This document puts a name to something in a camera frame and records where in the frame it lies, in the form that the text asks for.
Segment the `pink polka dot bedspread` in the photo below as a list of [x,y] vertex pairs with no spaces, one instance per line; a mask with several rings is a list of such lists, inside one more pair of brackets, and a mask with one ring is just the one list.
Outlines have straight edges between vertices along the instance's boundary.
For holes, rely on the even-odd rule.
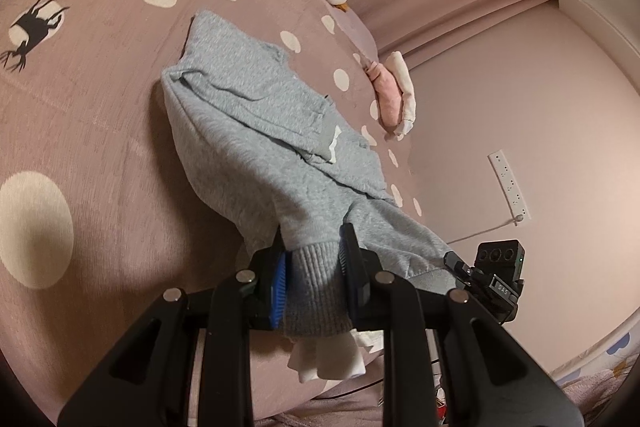
[[284,49],[426,216],[324,0],[1,0],[1,350],[49,419],[164,289],[233,270],[240,234],[190,187],[160,87],[203,10]]

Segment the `white wall power strip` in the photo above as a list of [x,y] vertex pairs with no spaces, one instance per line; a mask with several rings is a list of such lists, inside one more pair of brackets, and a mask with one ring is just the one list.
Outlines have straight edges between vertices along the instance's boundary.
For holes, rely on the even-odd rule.
[[500,184],[503,195],[506,198],[512,219],[516,225],[522,225],[530,218],[523,192],[516,181],[515,174],[506,160],[502,150],[496,150],[488,155],[488,160],[497,180]]

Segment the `folded pink garment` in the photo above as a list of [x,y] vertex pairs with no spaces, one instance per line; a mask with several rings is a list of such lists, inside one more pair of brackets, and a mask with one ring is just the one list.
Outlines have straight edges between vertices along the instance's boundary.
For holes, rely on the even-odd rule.
[[381,63],[371,62],[366,69],[378,100],[383,127],[394,131],[401,121],[402,92],[395,76]]

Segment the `folded cream white garment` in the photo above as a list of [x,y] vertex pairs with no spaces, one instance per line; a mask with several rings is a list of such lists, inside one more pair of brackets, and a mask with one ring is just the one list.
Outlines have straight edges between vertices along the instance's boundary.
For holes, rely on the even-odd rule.
[[384,63],[393,74],[401,92],[400,123],[394,129],[394,135],[401,141],[413,129],[416,122],[416,92],[407,63],[399,51],[392,52]]

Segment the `grey New York sweatshirt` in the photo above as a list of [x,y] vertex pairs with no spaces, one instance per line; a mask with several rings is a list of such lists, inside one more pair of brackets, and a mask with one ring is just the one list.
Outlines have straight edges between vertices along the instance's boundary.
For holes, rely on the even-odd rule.
[[283,243],[281,326],[301,381],[366,370],[345,308],[342,225],[385,270],[437,294],[454,286],[447,244],[396,205],[378,155],[292,72],[281,48],[199,12],[160,83],[196,195],[236,226],[249,253]]

